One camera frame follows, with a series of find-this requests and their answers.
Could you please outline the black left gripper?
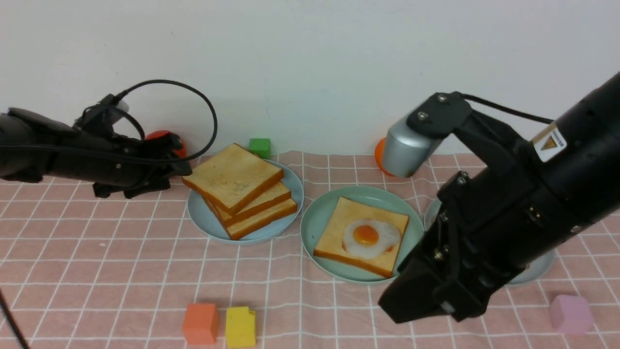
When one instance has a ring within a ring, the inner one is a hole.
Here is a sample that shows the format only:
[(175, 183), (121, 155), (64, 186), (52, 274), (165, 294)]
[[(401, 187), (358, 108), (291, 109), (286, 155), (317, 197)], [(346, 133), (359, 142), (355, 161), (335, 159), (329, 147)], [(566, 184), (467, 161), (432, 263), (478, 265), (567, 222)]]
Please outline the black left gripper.
[(171, 178), (192, 174), (190, 162), (177, 157), (168, 137), (138, 141), (125, 136), (103, 143), (110, 151), (106, 158), (88, 155), (73, 158), (73, 179), (93, 184), (95, 197), (122, 193), (126, 199), (168, 190)]

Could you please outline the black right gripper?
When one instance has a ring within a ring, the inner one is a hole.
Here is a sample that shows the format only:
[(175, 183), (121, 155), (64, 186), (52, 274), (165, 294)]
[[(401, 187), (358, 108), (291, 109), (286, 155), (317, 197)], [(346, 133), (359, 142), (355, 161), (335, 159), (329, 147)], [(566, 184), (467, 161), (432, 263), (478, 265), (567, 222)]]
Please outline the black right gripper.
[(536, 173), (483, 170), (463, 185), (454, 177), (438, 198), (441, 213), (379, 299), (396, 323), (482, 316), (494, 292), (582, 225), (581, 201)]

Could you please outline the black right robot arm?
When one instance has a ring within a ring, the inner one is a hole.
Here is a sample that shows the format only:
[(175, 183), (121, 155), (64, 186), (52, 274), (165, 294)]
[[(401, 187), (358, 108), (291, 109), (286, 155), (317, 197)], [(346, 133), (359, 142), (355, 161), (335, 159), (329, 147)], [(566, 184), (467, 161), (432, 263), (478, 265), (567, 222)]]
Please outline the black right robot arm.
[(486, 166), (457, 172), (440, 211), (383, 292), (396, 323), (482, 316), (534, 260), (619, 208), (619, 76), (555, 121), (459, 92), (436, 93), (387, 131), (382, 167), (410, 177), (454, 135)]

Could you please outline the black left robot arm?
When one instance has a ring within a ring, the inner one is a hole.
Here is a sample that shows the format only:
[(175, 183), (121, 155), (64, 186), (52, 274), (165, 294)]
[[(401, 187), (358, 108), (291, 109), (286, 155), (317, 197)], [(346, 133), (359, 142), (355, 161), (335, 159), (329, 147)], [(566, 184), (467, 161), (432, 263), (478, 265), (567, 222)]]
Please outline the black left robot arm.
[(95, 197), (123, 193), (126, 199), (168, 190), (171, 177), (192, 174), (182, 147), (170, 133), (145, 139), (120, 135), (114, 124), (127, 118), (116, 107), (93, 106), (72, 126), (25, 109), (1, 115), (1, 178), (40, 183), (45, 176), (91, 182)]

